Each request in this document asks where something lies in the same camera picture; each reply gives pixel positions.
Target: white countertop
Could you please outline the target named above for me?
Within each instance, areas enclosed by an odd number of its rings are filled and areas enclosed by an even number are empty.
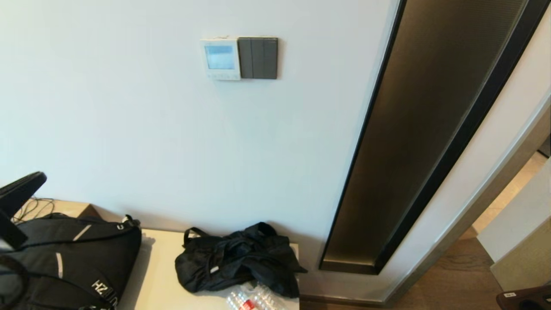
[[[183,233],[143,229],[142,246],[119,310],[229,309],[232,288],[191,294],[178,282],[174,260],[183,252]],[[298,246],[291,245],[298,256]],[[288,310],[299,310],[299,299],[282,298]]]

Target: reflective stripe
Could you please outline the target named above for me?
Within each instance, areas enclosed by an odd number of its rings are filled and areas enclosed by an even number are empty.
[[[78,238],[80,238],[87,230],[88,228],[90,228],[91,225],[87,225],[86,227],[84,227],[83,230],[81,230],[78,235],[76,235],[76,237],[73,238],[73,241],[77,241]]]
[[[61,260],[61,253],[56,252],[57,257],[57,276],[63,279],[63,261]]]

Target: white wall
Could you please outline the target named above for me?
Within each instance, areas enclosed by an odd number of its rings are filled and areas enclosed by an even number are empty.
[[[307,294],[385,298],[550,84],[548,12],[383,272],[321,272],[396,1],[0,1],[2,182],[43,170],[39,195],[128,212],[147,227],[223,233],[271,221],[301,245]],[[205,79],[197,42],[216,35],[280,37],[280,79]]]
[[[551,216],[551,159],[478,235],[493,261],[498,261]]]

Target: black backpack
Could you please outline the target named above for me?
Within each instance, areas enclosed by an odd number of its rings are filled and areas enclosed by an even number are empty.
[[[190,238],[190,232],[199,237]],[[193,227],[184,234],[185,250],[175,261],[178,281],[189,292],[219,291],[258,280],[272,291],[290,298],[299,296],[295,272],[299,265],[289,238],[278,236],[260,222],[244,231],[215,237]]]
[[[0,253],[0,264],[11,267],[0,268],[0,309],[15,302],[13,309],[21,310],[116,308],[142,242],[139,221],[53,213],[18,228],[29,239],[16,251]],[[23,277],[18,301],[14,274]]]

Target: red bottle label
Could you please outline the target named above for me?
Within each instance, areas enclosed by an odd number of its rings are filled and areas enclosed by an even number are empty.
[[[239,310],[253,310],[255,308],[255,305],[252,304],[251,300],[247,300],[243,306],[239,308]]]

